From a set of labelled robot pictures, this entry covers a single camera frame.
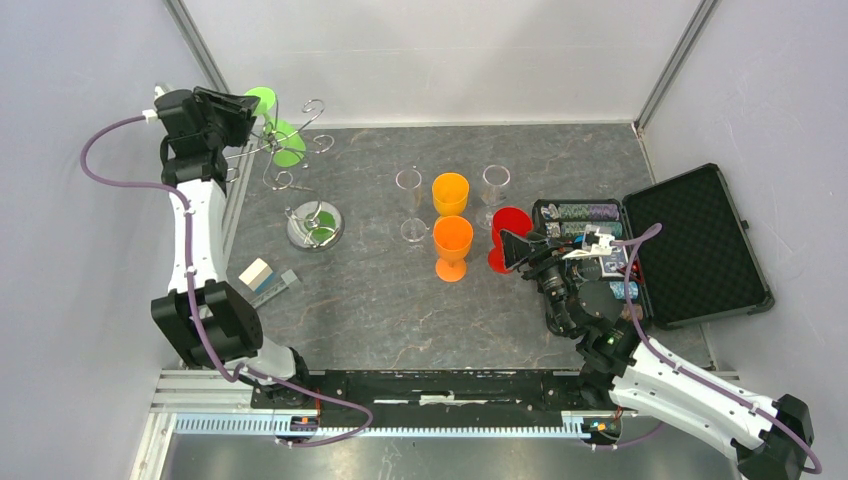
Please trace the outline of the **red wine glass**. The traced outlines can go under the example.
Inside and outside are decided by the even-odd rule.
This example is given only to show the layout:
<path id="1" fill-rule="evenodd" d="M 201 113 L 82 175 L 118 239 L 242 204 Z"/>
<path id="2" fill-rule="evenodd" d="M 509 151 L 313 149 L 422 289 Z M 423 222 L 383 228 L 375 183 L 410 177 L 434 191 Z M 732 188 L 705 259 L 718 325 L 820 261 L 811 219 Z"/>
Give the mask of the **red wine glass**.
<path id="1" fill-rule="evenodd" d="M 524 210 L 512 206 L 497 210 L 492 218 L 491 236 L 493 248 L 487 257 L 489 267 L 499 274 L 507 274 L 509 272 L 504 264 L 504 254 L 500 238 L 500 232 L 502 230 L 525 236 L 532 229 L 533 221 Z"/>

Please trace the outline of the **green wine glass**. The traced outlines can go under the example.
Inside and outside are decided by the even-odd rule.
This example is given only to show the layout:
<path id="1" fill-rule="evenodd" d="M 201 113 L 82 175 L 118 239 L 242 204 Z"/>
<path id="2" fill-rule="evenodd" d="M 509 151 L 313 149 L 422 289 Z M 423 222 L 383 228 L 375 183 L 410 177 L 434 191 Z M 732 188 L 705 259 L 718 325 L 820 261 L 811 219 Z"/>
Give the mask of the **green wine glass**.
<path id="1" fill-rule="evenodd" d="M 293 125 L 280 118 L 275 91 L 257 86 L 247 90 L 245 95 L 259 99 L 254 111 L 254 130 L 259 134 L 259 145 L 271 154 L 272 163 L 281 169 L 300 163 L 305 155 L 305 142 Z"/>

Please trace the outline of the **orange wine glass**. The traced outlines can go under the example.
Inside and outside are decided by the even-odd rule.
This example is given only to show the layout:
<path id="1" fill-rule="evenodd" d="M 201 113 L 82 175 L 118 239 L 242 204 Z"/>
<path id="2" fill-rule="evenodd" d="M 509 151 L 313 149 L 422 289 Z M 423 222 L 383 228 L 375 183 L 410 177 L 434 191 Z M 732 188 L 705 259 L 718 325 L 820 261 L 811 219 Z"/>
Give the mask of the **orange wine glass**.
<path id="1" fill-rule="evenodd" d="M 433 239 L 438 260 L 435 271 L 439 279 L 453 283 L 467 273 L 466 256 L 474 237 L 473 227 L 461 216 L 440 218 L 433 229 Z"/>

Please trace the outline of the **clear wine glass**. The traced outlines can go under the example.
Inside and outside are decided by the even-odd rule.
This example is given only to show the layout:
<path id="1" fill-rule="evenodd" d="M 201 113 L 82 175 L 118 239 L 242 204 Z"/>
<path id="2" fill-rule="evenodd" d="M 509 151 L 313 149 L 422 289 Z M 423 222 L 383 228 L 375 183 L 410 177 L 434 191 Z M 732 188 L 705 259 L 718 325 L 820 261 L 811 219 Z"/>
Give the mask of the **clear wine glass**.
<path id="1" fill-rule="evenodd" d="M 476 213 L 477 224 L 489 230 L 497 208 L 505 201 L 505 190 L 511 181 L 509 169 L 492 164 L 484 168 L 481 176 L 481 205 Z"/>
<path id="2" fill-rule="evenodd" d="M 401 236 L 410 243 L 417 243 L 424 239 L 429 229 L 425 222 L 418 216 L 418 210 L 422 202 L 422 176 L 416 168 L 400 170 L 395 183 L 401 191 L 402 206 L 406 218 L 400 225 Z"/>

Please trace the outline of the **yellow wine glass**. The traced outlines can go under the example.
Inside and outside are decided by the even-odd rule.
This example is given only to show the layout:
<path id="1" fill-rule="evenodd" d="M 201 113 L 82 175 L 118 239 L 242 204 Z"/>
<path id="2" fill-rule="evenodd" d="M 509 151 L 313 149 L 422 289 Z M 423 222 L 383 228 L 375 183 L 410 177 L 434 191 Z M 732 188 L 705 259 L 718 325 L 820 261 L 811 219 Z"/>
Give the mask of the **yellow wine glass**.
<path id="1" fill-rule="evenodd" d="M 442 173 L 433 181 L 431 190 L 433 205 L 440 217 L 458 216 L 466 209 L 470 184 L 463 175 Z"/>

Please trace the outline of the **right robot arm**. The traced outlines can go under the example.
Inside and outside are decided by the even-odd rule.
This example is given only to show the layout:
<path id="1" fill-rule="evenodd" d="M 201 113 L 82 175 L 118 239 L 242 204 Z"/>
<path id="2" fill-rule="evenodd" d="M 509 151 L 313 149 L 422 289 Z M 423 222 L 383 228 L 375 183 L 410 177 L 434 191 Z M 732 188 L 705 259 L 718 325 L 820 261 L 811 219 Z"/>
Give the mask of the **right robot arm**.
<path id="1" fill-rule="evenodd" d="M 590 370 L 577 382 L 585 405 L 602 408 L 610 402 L 647 413 L 722 453 L 747 479 L 822 473 L 805 402 L 789 394 L 773 399 L 711 374 L 648 336 L 637 317 L 609 319 L 590 313 L 594 301 L 566 282 L 562 263 L 599 257 L 615 248 L 631 251 L 624 270 L 631 275 L 639 248 L 661 230 L 656 223 L 630 240 L 587 230 L 579 248 L 503 230 L 500 250 L 506 268 L 522 268 L 523 278 L 539 283 L 554 316 L 565 320 L 566 335 L 578 339 Z"/>

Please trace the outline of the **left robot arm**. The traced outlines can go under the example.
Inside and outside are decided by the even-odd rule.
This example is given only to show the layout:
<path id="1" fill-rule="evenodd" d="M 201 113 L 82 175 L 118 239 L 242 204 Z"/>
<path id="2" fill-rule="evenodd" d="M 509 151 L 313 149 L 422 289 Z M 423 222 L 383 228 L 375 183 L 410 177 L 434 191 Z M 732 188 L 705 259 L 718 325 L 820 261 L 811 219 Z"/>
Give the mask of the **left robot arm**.
<path id="1" fill-rule="evenodd" d="M 229 147 L 245 146 L 275 97 L 254 88 L 231 95 L 203 87 L 159 94 L 143 111 L 160 122 L 161 181 L 175 222 L 175 255 L 166 294 L 151 303 L 154 322 L 190 368 L 216 369 L 232 380 L 276 383 L 290 407 L 314 394 L 302 358 L 265 338 L 255 308 L 226 277 L 223 220 Z"/>

